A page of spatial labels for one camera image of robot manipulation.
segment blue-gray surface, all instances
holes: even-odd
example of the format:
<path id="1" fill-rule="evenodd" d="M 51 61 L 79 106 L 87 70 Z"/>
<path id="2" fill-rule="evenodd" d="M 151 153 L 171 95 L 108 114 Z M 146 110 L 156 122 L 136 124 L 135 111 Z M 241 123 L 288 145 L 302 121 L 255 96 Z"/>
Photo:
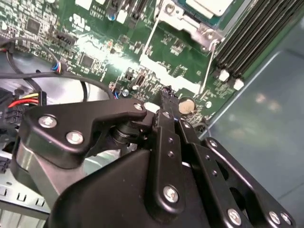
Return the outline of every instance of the blue-gray surface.
<path id="1" fill-rule="evenodd" d="M 304 227 L 304 18 L 211 127 Z"/>

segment electronic component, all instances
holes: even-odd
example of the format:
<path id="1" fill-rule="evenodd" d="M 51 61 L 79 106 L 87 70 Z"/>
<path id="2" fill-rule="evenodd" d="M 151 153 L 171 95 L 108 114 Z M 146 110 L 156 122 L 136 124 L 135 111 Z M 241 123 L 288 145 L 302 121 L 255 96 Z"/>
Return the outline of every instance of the electronic component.
<path id="1" fill-rule="evenodd" d="M 222 82 L 226 82 L 229 78 L 230 74 L 226 70 L 221 70 L 218 79 Z"/>
<path id="2" fill-rule="evenodd" d="M 146 75 L 147 75 L 147 72 L 145 70 L 141 70 L 136 78 L 135 85 L 141 86 L 144 82 Z"/>
<path id="3" fill-rule="evenodd" d="M 77 41 L 77 38 L 75 38 L 65 32 L 58 32 L 56 37 L 59 40 L 61 40 L 64 44 L 71 45 L 71 46 L 73 46 Z"/>
<path id="4" fill-rule="evenodd" d="M 236 81 L 235 81 L 235 83 L 234 83 L 234 85 L 233 85 L 233 88 L 234 88 L 235 90 L 240 90 L 240 89 L 243 88 L 243 87 L 244 87 L 244 82 L 243 82 L 243 80 L 240 79 L 240 78 L 237 78 Z"/>
<path id="5" fill-rule="evenodd" d="M 120 36 L 119 40 L 123 43 L 126 44 L 129 42 L 129 38 L 127 36 Z"/>
<path id="6" fill-rule="evenodd" d="M 258 1 L 221 46 L 217 66 L 242 76 L 303 5 L 302 0 Z"/>
<path id="7" fill-rule="evenodd" d="M 179 112 L 183 115 L 195 112 L 195 101 L 190 97 L 182 97 L 179 102 Z"/>
<path id="8" fill-rule="evenodd" d="M 116 83 L 115 86 L 112 88 L 112 93 L 115 94 L 120 94 L 120 91 L 122 89 L 122 85 L 120 83 Z"/>
<path id="9" fill-rule="evenodd" d="M 130 16 L 131 20 L 129 22 L 129 27 L 130 28 L 135 28 L 139 18 L 143 12 L 143 10 L 145 9 L 146 5 L 147 5 L 148 0 L 139 0 L 139 2 L 136 4 L 135 9 L 132 11 L 132 14 Z"/>
<path id="10" fill-rule="evenodd" d="M 125 72 L 125 75 L 124 75 L 124 78 L 131 81 L 133 79 L 133 70 L 132 69 L 128 69 L 126 72 Z"/>
<path id="11" fill-rule="evenodd" d="M 38 35 L 40 25 L 41 24 L 39 22 L 33 20 L 32 18 L 29 18 L 28 22 L 27 22 L 26 30 L 35 34 L 35 35 Z"/>
<path id="12" fill-rule="evenodd" d="M 123 97 L 127 97 L 129 94 L 130 94 L 130 92 L 129 92 L 129 90 L 127 90 L 127 89 L 124 89 L 124 90 L 122 91 L 122 96 L 123 96 Z"/>
<path id="13" fill-rule="evenodd" d="M 110 21 L 116 20 L 116 17 L 123 6 L 123 3 L 123 0 L 110 0 L 106 9 L 106 14 Z"/>
<path id="14" fill-rule="evenodd" d="M 83 54 L 82 59 L 81 59 L 81 63 L 80 63 L 81 65 L 83 65 L 84 67 L 87 67 L 87 68 L 91 68 L 93 63 L 94 63 L 93 58 Z"/>
<path id="15" fill-rule="evenodd" d="M 178 56 L 183 51 L 184 48 L 185 48 L 185 44 L 180 39 L 176 39 L 174 45 L 171 47 L 171 53 Z"/>

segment integrated circuit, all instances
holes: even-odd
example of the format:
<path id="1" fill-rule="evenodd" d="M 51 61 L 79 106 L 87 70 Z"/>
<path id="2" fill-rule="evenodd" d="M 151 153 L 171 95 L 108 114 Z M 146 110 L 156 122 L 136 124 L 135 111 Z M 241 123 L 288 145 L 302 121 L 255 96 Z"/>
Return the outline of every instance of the integrated circuit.
<path id="1" fill-rule="evenodd" d="M 83 54 L 82 59 L 81 59 L 81 63 L 80 63 L 82 66 L 87 67 L 87 68 L 91 68 L 93 63 L 94 63 L 93 58 Z"/>
<path id="2" fill-rule="evenodd" d="M 38 35 L 40 26 L 41 24 L 39 22 L 29 18 L 25 29 L 35 35 Z"/>

